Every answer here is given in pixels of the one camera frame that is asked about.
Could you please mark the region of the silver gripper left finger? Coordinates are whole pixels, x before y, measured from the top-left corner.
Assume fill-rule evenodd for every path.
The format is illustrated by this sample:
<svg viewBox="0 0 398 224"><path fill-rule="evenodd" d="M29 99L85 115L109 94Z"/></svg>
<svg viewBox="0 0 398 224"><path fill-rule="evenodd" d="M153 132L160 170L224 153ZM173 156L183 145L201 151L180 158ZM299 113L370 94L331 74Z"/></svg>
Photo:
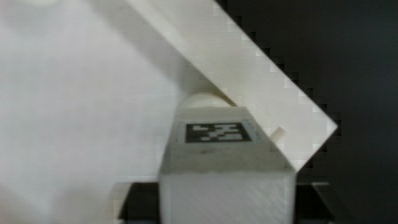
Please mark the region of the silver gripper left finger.
<svg viewBox="0 0 398 224"><path fill-rule="evenodd" d="M157 182L119 182L112 187L110 202L116 224L160 224Z"/></svg>

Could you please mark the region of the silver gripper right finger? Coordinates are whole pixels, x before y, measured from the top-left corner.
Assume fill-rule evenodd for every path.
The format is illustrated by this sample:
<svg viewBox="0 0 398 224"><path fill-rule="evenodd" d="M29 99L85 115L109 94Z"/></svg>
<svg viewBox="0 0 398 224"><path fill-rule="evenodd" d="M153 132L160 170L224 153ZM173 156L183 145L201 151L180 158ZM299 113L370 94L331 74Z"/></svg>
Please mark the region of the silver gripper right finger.
<svg viewBox="0 0 398 224"><path fill-rule="evenodd" d="M350 214L329 182L297 184L293 224L350 224Z"/></svg>

